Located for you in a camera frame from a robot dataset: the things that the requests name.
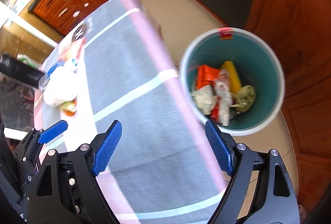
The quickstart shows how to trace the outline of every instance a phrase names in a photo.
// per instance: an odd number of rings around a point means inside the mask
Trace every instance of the red label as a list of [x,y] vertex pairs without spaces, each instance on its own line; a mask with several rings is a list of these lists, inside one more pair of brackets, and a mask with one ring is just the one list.
[[221,40],[233,39],[232,33],[233,33],[232,28],[229,27],[219,28],[219,36]]

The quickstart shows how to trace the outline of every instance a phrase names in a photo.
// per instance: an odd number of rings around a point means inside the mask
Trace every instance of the yellow sponge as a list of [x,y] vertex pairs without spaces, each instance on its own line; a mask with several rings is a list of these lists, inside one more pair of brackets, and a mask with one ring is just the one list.
[[233,62],[231,61],[225,61],[220,69],[226,69],[230,73],[230,91],[234,94],[238,92],[238,90],[241,89],[241,83],[240,79],[236,70],[236,67],[234,66]]

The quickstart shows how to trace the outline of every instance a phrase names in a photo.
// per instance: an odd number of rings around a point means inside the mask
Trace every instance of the orange wrapper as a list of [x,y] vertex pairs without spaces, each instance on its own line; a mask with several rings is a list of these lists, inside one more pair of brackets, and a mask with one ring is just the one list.
[[219,70],[209,67],[208,65],[200,65],[198,67],[198,76],[196,89],[200,89],[203,86],[213,84],[214,79],[218,77]]
[[79,59],[80,52],[85,44],[85,41],[86,39],[84,37],[65,46],[59,56],[59,60],[66,61],[70,58]]

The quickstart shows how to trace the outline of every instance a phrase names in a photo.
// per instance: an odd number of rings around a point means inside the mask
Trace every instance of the cabinet drawer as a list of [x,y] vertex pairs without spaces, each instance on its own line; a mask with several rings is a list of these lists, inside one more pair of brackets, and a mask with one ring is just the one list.
[[46,22],[55,29],[59,29],[79,6],[80,5],[74,1],[62,0],[57,8],[49,15]]
[[42,0],[34,9],[34,13],[41,19],[47,19],[62,0]]
[[91,6],[88,7],[85,7],[84,5],[80,6],[60,27],[59,32],[63,35],[67,35],[73,28],[75,28],[78,25],[78,23],[80,23],[92,12],[93,12],[93,8]]

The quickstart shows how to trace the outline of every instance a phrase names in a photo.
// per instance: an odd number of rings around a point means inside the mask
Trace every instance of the wooden door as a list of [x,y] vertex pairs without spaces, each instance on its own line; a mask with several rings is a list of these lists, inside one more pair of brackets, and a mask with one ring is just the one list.
[[298,200],[310,212],[331,179],[331,0],[253,0],[246,29],[282,64]]
[[284,100],[297,160],[299,202],[310,212],[331,182],[331,77]]

